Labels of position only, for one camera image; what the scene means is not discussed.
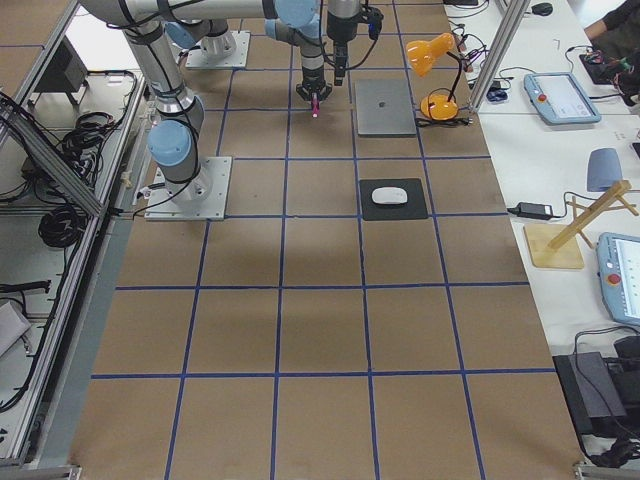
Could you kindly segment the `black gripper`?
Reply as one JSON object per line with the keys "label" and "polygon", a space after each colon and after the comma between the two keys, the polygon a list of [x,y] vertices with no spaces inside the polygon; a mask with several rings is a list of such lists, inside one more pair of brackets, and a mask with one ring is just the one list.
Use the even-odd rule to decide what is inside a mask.
{"label": "black gripper", "polygon": [[357,0],[328,1],[327,35],[333,43],[334,63],[348,61],[348,44],[356,36],[360,10]]}
{"label": "black gripper", "polygon": [[[343,84],[348,67],[348,45],[333,45],[334,85]],[[302,82],[296,85],[297,94],[305,101],[322,102],[332,93],[332,85],[325,80],[323,69],[303,69]]]}

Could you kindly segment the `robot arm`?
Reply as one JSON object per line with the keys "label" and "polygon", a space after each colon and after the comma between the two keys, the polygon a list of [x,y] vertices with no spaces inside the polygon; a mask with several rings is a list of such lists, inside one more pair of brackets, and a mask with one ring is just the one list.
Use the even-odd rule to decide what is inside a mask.
{"label": "robot arm", "polygon": [[[324,75],[322,28],[315,1],[268,1],[265,33],[272,39],[297,47],[301,55],[302,82],[296,92],[309,102],[317,116],[320,103],[332,91]],[[232,31],[225,19],[191,21],[170,18],[165,31],[186,51],[187,66],[196,69],[245,67],[250,40],[247,31]]]}
{"label": "robot arm", "polygon": [[170,44],[184,48],[207,38],[227,40],[231,19],[262,18],[270,35],[299,49],[303,79],[297,91],[317,113],[332,87],[324,66],[341,82],[348,45],[368,20],[364,1],[85,1],[83,7],[121,30],[159,104],[148,146],[170,195],[186,203],[211,190],[197,150],[204,119],[200,98],[187,87]]}

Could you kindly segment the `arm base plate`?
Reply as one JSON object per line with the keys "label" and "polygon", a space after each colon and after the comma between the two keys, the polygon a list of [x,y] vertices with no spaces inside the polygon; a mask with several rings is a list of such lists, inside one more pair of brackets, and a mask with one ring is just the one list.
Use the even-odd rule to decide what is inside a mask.
{"label": "arm base plate", "polygon": [[199,49],[187,55],[186,68],[190,70],[244,69],[247,64],[251,33],[228,30],[219,36],[207,36]]}
{"label": "arm base plate", "polygon": [[232,158],[206,157],[200,160],[199,175],[179,195],[181,187],[166,183],[156,168],[156,182],[164,186],[151,191],[149,207],[143,211],[149,221],[200,221],[224,219],[232,170]]}

